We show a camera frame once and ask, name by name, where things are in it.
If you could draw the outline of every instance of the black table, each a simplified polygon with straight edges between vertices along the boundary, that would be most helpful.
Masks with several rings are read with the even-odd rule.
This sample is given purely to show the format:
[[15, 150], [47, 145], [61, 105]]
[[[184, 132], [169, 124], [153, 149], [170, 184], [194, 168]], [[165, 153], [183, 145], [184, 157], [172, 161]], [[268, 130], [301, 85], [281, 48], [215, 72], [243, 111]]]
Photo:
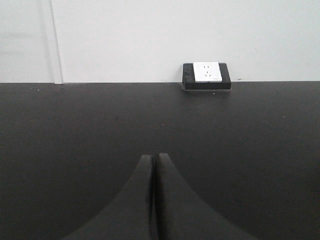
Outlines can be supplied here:
[[0, 83], [0, 114], [4, 239], [72, 232], [160, 152], [256, 237], [319, 239], [320, 82]]

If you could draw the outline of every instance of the white switch plate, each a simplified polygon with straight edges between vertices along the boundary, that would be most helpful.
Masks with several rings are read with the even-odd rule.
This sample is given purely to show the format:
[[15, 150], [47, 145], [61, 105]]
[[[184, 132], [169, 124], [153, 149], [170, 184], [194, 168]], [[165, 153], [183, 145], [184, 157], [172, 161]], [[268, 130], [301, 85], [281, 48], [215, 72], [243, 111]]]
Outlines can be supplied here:
[[193, 71], [196, 83], [222, 82], [218, 62], [194, 62]]

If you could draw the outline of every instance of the black rubber pad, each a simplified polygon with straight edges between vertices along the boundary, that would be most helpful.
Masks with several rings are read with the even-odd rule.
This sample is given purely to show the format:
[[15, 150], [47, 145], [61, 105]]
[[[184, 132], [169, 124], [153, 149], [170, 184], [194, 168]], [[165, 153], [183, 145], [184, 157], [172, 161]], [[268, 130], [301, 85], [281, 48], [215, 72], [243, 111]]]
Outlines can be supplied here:
[[153, 160], [143, 155], [115, 199], [64, 240], [150, 240], [152, 197]]
[[254, 240], [191, 189], [166, 153], [155, 164], [155, 211], [160, 240]]

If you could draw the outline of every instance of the white wall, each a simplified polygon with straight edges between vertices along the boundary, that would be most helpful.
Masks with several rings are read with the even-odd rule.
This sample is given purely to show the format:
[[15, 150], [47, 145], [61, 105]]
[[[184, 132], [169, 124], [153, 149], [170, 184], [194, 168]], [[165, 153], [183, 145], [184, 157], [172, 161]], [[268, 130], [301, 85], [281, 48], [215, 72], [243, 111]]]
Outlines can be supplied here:
[[232, 81], [320, 80], [319, 0], [52, 5], [65, 82], [180, 82], [202, 61], [226, 62]]
[[0, 1], [0, 83], [60, 83], [49, 0]]

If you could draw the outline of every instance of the black surface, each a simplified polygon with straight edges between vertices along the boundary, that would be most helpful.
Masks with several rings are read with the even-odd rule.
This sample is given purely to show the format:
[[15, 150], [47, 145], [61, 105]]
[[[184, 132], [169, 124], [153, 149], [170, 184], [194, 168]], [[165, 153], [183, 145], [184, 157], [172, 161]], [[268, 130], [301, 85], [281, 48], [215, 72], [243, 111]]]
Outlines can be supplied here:
[[63, 240], [150, 240], [153, 172], [152, 157], [143, 155], [115, 199]]
[[3, 239], [73, 232], [160, 152], [246, 232], [319, 238], [320, 82], [1, 83], [0, 114]]
[[203, 202], [168, 154], [160, 153], [155, 162], [154, 201], [160, 240], [256, 240]]
[[221, 82], [196, 82], [193, 63], [183, 64], [182, 84], [185, 90], [230, 90], [231, 80], [227, 64], [219, 62]]

